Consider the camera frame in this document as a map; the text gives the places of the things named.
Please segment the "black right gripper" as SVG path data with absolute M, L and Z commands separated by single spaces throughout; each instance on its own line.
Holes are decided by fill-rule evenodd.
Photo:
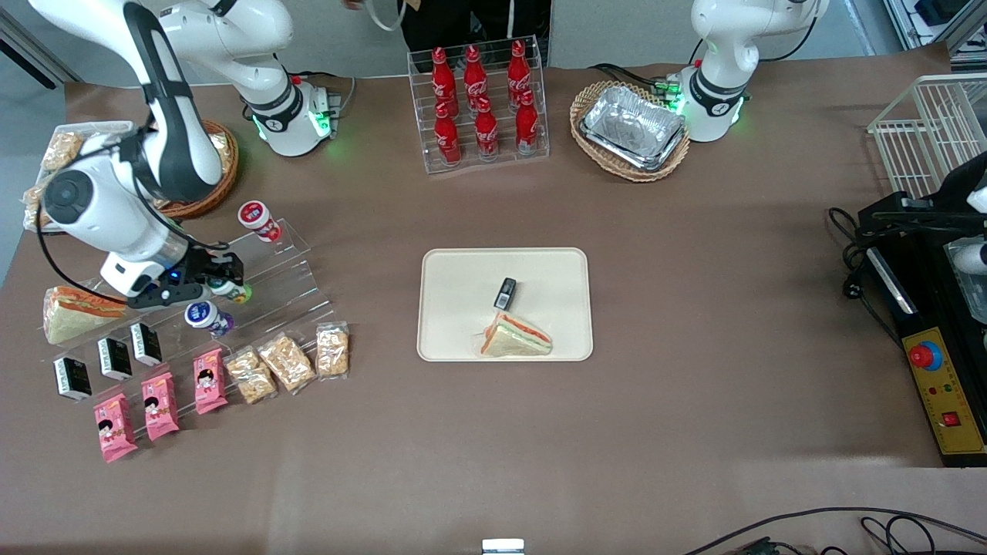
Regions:
M 201 284 L 244 283 L 244 265 L 239 257 L 202 255 L 200 282 L 197 274 L 188 268 L 187 262 L 180 262 L 166 271 L 166 287 L 171 294 L 201 294 Z

